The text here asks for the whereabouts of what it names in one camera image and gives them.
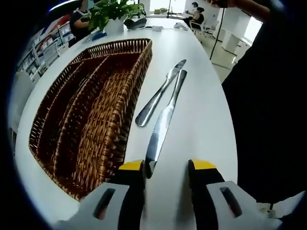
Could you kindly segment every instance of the person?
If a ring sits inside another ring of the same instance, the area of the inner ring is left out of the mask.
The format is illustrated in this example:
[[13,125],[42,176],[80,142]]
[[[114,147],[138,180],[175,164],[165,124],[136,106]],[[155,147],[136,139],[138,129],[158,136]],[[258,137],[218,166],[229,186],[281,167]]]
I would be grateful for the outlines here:
[[80,0],[80,7],[72,14],[70,18],[70,28],[72,34],[75,36],[76,41],[88,36],[90,31],[88,29],[89,21],[84,22],[81,19],[84,15],[88,14],[88,0]]
[[284,48],[292,35],[283,30],[298,24],[285,27],[268,1],[229,0],[228,6],[264,22],[222,87],[236,136],[237,183],[257,202],[274,204],[307,188],[305,58],[299,42]]
[[193,6],[193,9],[191,10],[191,12],[189,11],[186,11],[186,13],[188,15],[190,15],[192,18],[195,14],[197,14],[197,7],[198,7],[198,3],[197,2],[192,2],[192,6]]
[[197,7],[195,14],[193,17],[185,18],[183,21],[190,27],[190,22],[202,24],[202,22],[205,20],[205,17],[203,16],[204,8]]

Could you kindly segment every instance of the butter knife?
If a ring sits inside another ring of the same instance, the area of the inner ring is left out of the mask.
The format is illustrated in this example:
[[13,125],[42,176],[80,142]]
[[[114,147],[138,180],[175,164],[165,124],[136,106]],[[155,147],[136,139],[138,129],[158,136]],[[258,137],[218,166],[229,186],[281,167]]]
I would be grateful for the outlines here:
[[167,107],[162,110],[157,122],[155,123],[145,157],[145,173],[148,179],[151,178],[154,167],[158,161],[160,151],[162,149],[162,145],[176,106],[176,101],[186,75],[187,72],[185,70],[180,70],[171,100],[169,101]]
[[161,88],[155,93],[155,95],[150,99],[150,101],[146,104],[146,106],[140,111],[138,116],[135,119],[135,123],[139,127],[144,127],[147,125],[151,116],[154,113],[155,108],[157,107],[163,93],[172,82],[172,80],[177,76],[179,71],[182,69],[187,60],[182,60],[177,63],[166,75],[166,80]]

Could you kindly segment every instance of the black cable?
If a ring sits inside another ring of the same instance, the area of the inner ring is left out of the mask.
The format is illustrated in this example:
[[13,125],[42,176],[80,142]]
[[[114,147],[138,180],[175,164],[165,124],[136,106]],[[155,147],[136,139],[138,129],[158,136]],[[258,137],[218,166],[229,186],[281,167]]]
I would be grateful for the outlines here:
[[223,19],[224,19],[224,12],[225,12],[225,8],[223,8],[221,25],[220,25],[219,31],[217,32],[216,40],[215,40],[215,43],[214,43],[214,46],[213,46],[213,49],[212,49],[212,52],[211,52],[211,55],[210,55],[210,60],[212,59],[213,52],[214,52],[214,49],[215,49],[215,46],[216,46],[216,43],[217,43],[217,39],[219,38],[219,35],[220,35],[220,31],[221,31],[222,23],[223,23]]

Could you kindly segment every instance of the white table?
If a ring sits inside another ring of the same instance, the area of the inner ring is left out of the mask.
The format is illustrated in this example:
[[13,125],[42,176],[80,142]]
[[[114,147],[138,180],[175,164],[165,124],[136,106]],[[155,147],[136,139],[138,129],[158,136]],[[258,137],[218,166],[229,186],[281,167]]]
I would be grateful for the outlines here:
[[[171,28],[179,20],[148,19],[148,25]],[[24,108],[16,141],[16,165],[33,204],[51,224],[69,219],[79,203],[63,192],[44,173],[33,158],[28,138],[36,111],[46,91],[65,66],[87,47],[127,38],[150,38],[153,58],[136,105],[134,118],[165,80],[166,73],[182,59],[188,72],[178,97],[174,115],[153,176],[146,183],[146,229],[193,229],[195,226],[188,181],[187,163],[199,158],[215,164],[225,180],[237,180],[236,140],[228,104],[219,78],[207,54],[192,31],[150,29],[123,34],[86,38],[68,49],[45,72]],[[130,129],[127,161],[144,159],[147,145],[160,111],[167,105],[175,81],[166,90],[157,109],[144,128],[133,122]]]
[[[185,17],[180,14],[170,14],[168,17],[171,19],[181,19],[181,20],[185,19]],[[167,18],[167,14],[154,14],[153,13],[153,14],[147,15],[146,18]]]

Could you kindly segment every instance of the window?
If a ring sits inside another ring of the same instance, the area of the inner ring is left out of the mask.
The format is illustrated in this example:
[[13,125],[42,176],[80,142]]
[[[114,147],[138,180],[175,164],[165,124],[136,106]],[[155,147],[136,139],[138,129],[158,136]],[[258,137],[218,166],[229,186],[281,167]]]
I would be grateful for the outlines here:
[[127,1],[127,5],[133,5],[135,3],[137,3],[137,2],[135,2],[134,0]]
[[254,42],[261,26],[262,26],[262,22],[258,21],[254,17],[251,17],[249,20],[248,26],[246,28],[244,37],[247,40]]
[[[170,1],[171,1],[170,12],[182,13],[184,11],[187,0],[170,0]],[[150,11],[151,12],[153,12],[154,10],[160,9],[160,8],[168,9],[168,7],[169,7],[169,0],[151,0],[150,1]]]

